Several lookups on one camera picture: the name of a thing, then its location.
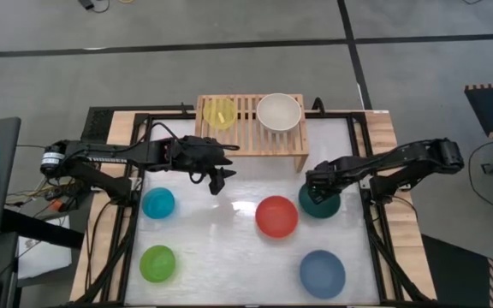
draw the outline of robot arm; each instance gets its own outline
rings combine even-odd
[[[190,180],[199,184],[207,175],[211,178],[211,193],[218,194],[224,179],[235,174],[217,165],[230,165],[224,149],[238,150],[236,145],[220,145],[215,139],[185,136],[157,141],[139,141],[133,145],[101,145],[82,141],[62,140],[45,149],[41,173],[48,179],[71,176],[90,186],[104,189],[111,200],[129,206],[137,200],[132,182],[127,177],[114,178],[93,163],[131,163],[150,172],[181,171],[189,173]]]
[[[463,169],[458,145],[448,139],[416,141],[372,157],[340,157],[324,161],[306,172],[309,195],[319,204],[349,185],[377,171],[403,167],[392,175],[374,175],[370,179],[371,195],[384,201],[399,187],[415,187],[432,173],[455,174]]]

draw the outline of yellow transparent cup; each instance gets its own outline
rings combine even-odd
[[[228,129],[237,121],[237,105],[229,98],[213,98],[205,104],[203,118],[215,129]]]

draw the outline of black cable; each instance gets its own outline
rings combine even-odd
[[[98,222],[100,222],[100,217],[102,217],[102,214],[108,208],[108,206],[110,205],[110,202],[111,201],[108,201],[108,203],[106,203],[104,205],[102,210],[100,210],[100,212],[98,213],[98,216],[96,217],[96,221],[94,222],[94,226],[92,227],[91,249],[90,249],[90,251],[87,249],[87,252],[86,252],[87,253],[87,264],[86,264],[85,286],[88,283],[88,287],[90,287],[92,285],[91,259],[92,259],[92,254],[94,252],[94,240],[96,239],[96,230],[98,227]],[[88,234],[86,234],[86,243],[87,244],[89,243]]]
[[[200,182],[203,181],[203,179],[205,178],[206,174],[202,174],[197,180],[195,180],[193,178],[193,172],[190,172],[189,173],[189,180],[193,183],[193,184],[199,184]]]
[[[480,147],[476,148],[472,153],[471,153],[471,156],[469,157],[469,161],[467,163],[467,171],[468,171],[468,174],[469,174],[469,184],[471,185],[471,189],[477,194],[477,196],[479,198],[481,198],[482,200],[486,201],[486,203],[490,204],[491,206],[493,206],[493,202],[491,202],[490,200],[488,200],[485,196],[483,196],[480,192],[477,191],[477,189],[475,188],[475,186],[473,185],[472,183],[472,175],[471,175],[471,160],[473,158],[473,156],[475,155],[475,153],[477,153],[479,150],[483,149],[484,147],[488,146],[488,145],[493,145],[493,141],[491,142],[488,142],[488,143],[485,143],[483,145],[481,145]]]
[[[11,203],[7,203],[5,202],[5,205],[8,205],[8,206],[16,206],[16,207],[21,207],[25,204],[29,204],[30,202],[33,201],[33,198],[30,198],[28,200],[25,200],[25,201],[16,201],[16,202],[11,202]]]
[[[184,142],[182,140],[180,140],[180,138],[178,138],[178,136],[176,136],[172,130],[170,130],[170,128],[168,126],[166,126],[164,123],[162,122],[154,122],[152,123],[151,125],[151,128],[150,129],[153,129],[155,126],[157,125],[160,125],[162,126],[166,131],[167,133],[170,134],[170,136],[172,136],[173,139],[175,139],[176,141],[178,141],[179,143],[183,144]],[[144,134],[142,135],[142,137],[140,137],[140,139],[138,139],[138,141],[136,141],[135,143],[133,143],[132,145],[126,147],[126,148],[122,148],[120,150],[107,150],[107,151],[102,151],[102,152],[107,152],[107,153],[119,153],[119,152],[124,152],[124,151],[129,151],[129,150],[132,150],[133,148],[135,148],[136,146],[140,145],[145,139],[146,139],[146,136],[147,136],[147,132],[148,130],[146,129],[146,131],[144,132]],[[240,149],[240,147],[238,145],[195,145],[195,146],[215,146],[215,147],[219,147],[219,148],[222,148],[224,150],[230,150],[230,151],[238,151]]]
[[[138,190],[138,188],[142,185],[142,181],[139,181],[136,186],[134,187],[134,191]],[[128,228],[125,231],[125,234],[122,237],[121,243],[119,246],[116,248],[114,251],[113,255],[106,261],[106,265],[102,268],[100,273],[98,274],[98,277],[96,278],[95,282],[88,288],[88,290],[81,296],[79,299],[77,299],[74,303],[75,304],[82,304],[82,303],[92,303],[94,299],[96,298],[98,292],[102,288],[102,286],[105,284],[105,282],[108,280],[110,275],[113,272],[114,267],[116,266],[117,262],[121,258],[121,255],[128,249],[128,247],[132,243],[132,233],[134,231],[134,224],[129,223]]]
[[[45,149],[45,147],[42,145],[16,145],[16,147],[34,147],[39,149]]]
[[[477,3],[479,3],[479,2],[481,2],[483,0],[475,0],[473,2],[469,2],[467,0],[461,0],[461,1],[463,1],[464,3],[469,4],[469,5],[474,5],[474,4],[477,4]]]
[[[400,201],[402,201],[402,202],[410,205],[410,207],[412,208],[412,210],[414,210],[414,213],[416,214],[416,219],[418,219],[418,211],[416,210],[416,208],[414,207],[414,205],[410,201],[408,201],[408,200],[406,200],[405,198],[402,198],[402,197],[397,197],[397,196],[390,196],[390,197],[391,198],[395,198],[397,200],[400,200]]]
[[[377,235],[374,224],[370,224],[368,227],[368,240],[378,249],[383,259],[387,262],[389,268],[396,274],[399,282],[407,291],[408,296],[414,301],[430,301],[418,287],[410,280],[408,275],[404,272],[401,266],[396,262],[395,258],[389,253],[382,239]]]

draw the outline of lime green bowl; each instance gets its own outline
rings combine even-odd
[[[162,282],[169,279],[175,267],[175,254],[167,246],[151,247],[140,259],[140,273],[149,282]]]

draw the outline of wooden table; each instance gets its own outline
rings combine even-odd
[[[183,111],[149,111],[149,110],[134,110],[120,111],[113,110],[111,124],[109,128],[107,143],[116,145],[129,145],[133,131],[134,117],[137,113],[149,114],[180,114]],[[194,114],[194,110],[189,110],[187,113]],[[389,151],[397,146],[395,131],[391,122],[391,116],[388,111],[364,111],[367,127],[370,134],[371,147],[374,154]],[[362,139],[358,137],[361,155],[364,152]],[[124,174],[124,165],[116,165],[105,163],[102,165],[102,171],[112,176],[122,176]],[[399,197],[411,201],[409,193],[398,192]],[[98,213],[104,205],[109,201],[108,196],[104,193],[98,193],[92,201],[91,213],[88,221],[89,234],[92,235],[92,228]],[[93,279],[98,276],[100,270],[105,266],[108,253],[110,250],[110,239],[112,236],[115,220],[116,206],[107,208],[100,218],[98,230],[94,244],[94,253],[92,256],[92,276]],[[429,265],[425,255],[425,249],[422,243],[421,234],[419,232],[418,222],[414,211],[408,204],[395,201],[386,205],[386,213],[389,221],[389,231],[394,247],[395,258],[399,265],[405,270],[411,280],[418,288],[428,297],[435,298],[435,288],[429,271]],[[125,212],[124,226],[122,233],[126,229],[130,209]],[[382,265],[382,275],[384,286],[388,299],[394,299],[394,289],[389,273],[389,267],[385,261],[380,258]],[[85,291],[85,276],[87,266],[86,241],[83,242],[81,249],[80,260],[74,278],[74,285],[70,295],[70,300],[78,299]],[[119,279],[121,277],[122,260],[114,269],[113,278],[111,280],[111,288],[109,300],[117,300]]]

